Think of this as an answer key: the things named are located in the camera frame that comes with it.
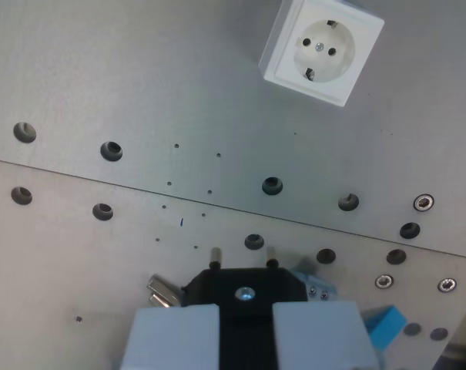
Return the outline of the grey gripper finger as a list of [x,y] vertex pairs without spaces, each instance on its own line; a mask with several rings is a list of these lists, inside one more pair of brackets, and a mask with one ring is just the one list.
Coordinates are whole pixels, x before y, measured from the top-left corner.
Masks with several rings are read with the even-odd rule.
[[302,301],[273,305],[279,369],[379,369],[357,305]]
[[141,308],[122,369],[218,369],[220,309],[215,304]]

